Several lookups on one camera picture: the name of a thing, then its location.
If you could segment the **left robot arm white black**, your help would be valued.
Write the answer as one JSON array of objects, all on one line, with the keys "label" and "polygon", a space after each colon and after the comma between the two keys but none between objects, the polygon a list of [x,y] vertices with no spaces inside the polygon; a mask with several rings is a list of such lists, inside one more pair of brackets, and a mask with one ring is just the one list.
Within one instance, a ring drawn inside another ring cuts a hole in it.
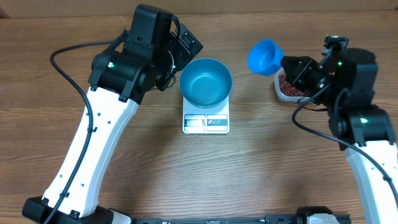
[{"label": "left robot arm white black", "polygon": [[36,223],[133,223],[98,204],[107,166],[144,95],[172,86],[201,48],[176,15],[138,5],[131,28],[94,57],[90,88],[81,92],[84,113],[65,160],[44,194],[26,200],[23,216]]}]

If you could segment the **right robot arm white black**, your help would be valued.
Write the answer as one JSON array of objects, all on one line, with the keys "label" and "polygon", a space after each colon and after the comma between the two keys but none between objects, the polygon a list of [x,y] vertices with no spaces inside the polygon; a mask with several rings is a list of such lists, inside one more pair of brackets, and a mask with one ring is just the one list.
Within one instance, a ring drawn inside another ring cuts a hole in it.
[{"label": "right robot arm white black", "polygon": [[285,56],[287,81],[328,110],[331,134],[297,126],[339,144],[353,171],[367,223],[397,223],[397,143],[388,113],[372,103],[378,65],[364,49],[330,47],[321,62]]}]

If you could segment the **blue plastic scoop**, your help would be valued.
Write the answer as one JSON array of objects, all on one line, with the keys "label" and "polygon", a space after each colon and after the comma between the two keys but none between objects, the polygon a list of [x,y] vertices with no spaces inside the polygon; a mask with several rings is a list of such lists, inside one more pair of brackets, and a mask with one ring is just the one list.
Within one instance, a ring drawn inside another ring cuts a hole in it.
[{"label": "blue plastic scoop", "polygon": [[248,68],[252,73],[270,76],[282,67],[283,57],[283,50],[272,39],[261,40],[248,55]]}]

